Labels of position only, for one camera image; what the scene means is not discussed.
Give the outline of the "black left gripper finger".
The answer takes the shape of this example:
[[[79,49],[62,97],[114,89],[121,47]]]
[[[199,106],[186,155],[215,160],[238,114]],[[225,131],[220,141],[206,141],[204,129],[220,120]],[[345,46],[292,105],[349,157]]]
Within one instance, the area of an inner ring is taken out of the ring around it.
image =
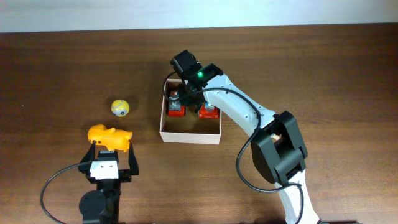
[[[81,163],[93,161],[95,158],[95,150],[96,150],[96,141],[94,140],[91,143],[91,146],[88,152],[83,156],[83,159],[80,161]]]
[[[132,141],[129,142],[128,163],[129,163],[130,170],[139,170],[139,165],[137,163],[137,159],[136,159],[136,156],[134,154],[134,148],[133,148]]]

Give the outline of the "small red toy truck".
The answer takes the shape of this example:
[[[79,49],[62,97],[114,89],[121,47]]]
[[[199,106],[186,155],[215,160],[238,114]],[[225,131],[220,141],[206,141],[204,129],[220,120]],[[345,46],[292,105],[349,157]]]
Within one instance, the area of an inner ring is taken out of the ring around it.
[[[171,91],[169,96],[167,115],[170,117],[184,117],[185,116],[185,106],[178,101],[179,92]]]

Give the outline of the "red toy car grey top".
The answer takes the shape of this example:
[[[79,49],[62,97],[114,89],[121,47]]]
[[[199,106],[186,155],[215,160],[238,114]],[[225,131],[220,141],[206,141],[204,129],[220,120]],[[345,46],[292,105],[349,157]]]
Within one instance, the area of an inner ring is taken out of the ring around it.
[[[205,103],[202,105],[198,112],[198,117],[200,119],[219,119],[220,118],[220,110],[211,105],[209,103]]]

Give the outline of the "orange plastic toy animal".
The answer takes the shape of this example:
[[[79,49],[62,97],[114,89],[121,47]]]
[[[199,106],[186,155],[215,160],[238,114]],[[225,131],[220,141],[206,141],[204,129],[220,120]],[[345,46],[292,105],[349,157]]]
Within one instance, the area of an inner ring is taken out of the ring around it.
[[[104,146],[109,151],[127,152],[130,148],[132,132],[116,128],[107,128],[103,124],[92,126],[88,130],[88,140],[99,146]]]

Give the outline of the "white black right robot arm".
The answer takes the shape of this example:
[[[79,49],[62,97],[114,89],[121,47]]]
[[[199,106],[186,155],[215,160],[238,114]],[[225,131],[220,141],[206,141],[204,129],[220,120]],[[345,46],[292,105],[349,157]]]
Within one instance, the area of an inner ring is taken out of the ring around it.
[[[236,158],[236,172],[251,189],[266,193],[254,186],[242,174],[240,162],[247,147],[258,173],[274,185],[285,211],[287,223],[320,223],[312,207],[305,183],[305,159],[308,156],[294,116],[269,110],[237,88],[217,66],[205,67],[174,64],[173,69],[185,87],[181,102],[209,103],[225,112],[249,136]]]

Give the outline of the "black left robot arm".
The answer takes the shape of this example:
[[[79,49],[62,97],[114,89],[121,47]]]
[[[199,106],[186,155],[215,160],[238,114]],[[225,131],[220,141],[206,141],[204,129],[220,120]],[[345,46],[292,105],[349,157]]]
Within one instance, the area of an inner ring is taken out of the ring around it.
[[[120,169],[117,151],[100,151],[95,157],[96,144],[92,144],[80,161],[78,171],[85,175],[95,190],[84,194],[79,202],[83,224],[112,224],[119,222],[121,184],[139,175],[139,166],[130,140],[128,146],[128,169]]]

